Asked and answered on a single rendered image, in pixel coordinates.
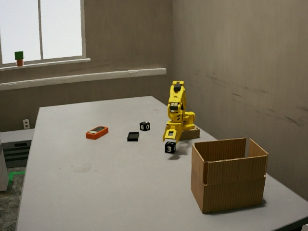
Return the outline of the orange digital multimeter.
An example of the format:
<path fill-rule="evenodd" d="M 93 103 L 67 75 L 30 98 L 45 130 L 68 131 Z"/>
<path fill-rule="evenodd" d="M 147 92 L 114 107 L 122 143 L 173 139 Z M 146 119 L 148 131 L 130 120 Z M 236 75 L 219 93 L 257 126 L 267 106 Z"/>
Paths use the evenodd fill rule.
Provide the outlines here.
<path fill-rule="evenodd" d="M 97 138 L 108 133 L 108 127 L 97 126 L 96 128 L 86 132 L 86 138 L 96 140 Z"/>

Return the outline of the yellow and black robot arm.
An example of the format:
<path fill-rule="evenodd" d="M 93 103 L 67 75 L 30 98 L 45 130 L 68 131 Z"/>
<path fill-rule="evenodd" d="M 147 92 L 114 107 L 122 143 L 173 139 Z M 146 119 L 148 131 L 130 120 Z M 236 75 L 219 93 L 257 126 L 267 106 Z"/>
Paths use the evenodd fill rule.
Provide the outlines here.
<path fill-rule="evenodd" d="M 173 81 L 167 106 L 167 116 L 177 123 L 183 122 L 183 130 L 190 130 L 195 126 L 193 124 L 194 114 L 192 112 L 185 112 L 186 104 L 184 81 Z M 171 110 L 174 111 L 172 112 Z"/>

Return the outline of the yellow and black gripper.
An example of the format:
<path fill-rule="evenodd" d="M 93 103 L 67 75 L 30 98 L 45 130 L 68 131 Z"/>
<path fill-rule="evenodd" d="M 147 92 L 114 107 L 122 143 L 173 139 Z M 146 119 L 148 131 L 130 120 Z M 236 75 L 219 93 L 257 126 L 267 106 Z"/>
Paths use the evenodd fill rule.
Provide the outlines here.
<path fill-rule="evenodd" d="M 181 133 L 183 131 L 183 122 L 175 122 L 172 120 L 169 120 L 167 122 L 167 126 L 163 135 L 163 142 L 165 139 L 175 139 L 175 136 L 177 134 L 176 144 L 178 143 Z"/>

